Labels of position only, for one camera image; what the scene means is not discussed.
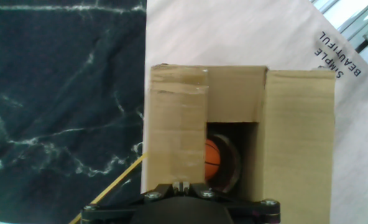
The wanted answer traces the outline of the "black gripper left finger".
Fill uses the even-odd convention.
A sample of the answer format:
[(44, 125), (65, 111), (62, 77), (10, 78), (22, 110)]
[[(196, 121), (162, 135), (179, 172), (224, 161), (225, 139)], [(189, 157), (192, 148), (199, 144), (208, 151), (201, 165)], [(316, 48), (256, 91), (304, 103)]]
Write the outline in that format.
[(101, 206), (91, 203), (82, 208), (80, 212), (80, 223), (99, 224), (130, 222), (135, 212), (144, 205), (177, 196), (179, 191), (179, 182), (174, 182), (173, 184), (159, 184), (153, 190), (142, 193), (133, 199), (116, 205)]

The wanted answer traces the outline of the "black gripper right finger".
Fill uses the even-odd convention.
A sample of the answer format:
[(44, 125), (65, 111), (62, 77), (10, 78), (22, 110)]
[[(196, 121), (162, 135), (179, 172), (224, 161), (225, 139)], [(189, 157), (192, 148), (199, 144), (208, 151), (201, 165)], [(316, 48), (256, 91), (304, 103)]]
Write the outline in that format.
[(191, 223), (280, 223), (280, 203), (273, 199), (241, 200), (206, 184), (180, 183), (185, 217)]

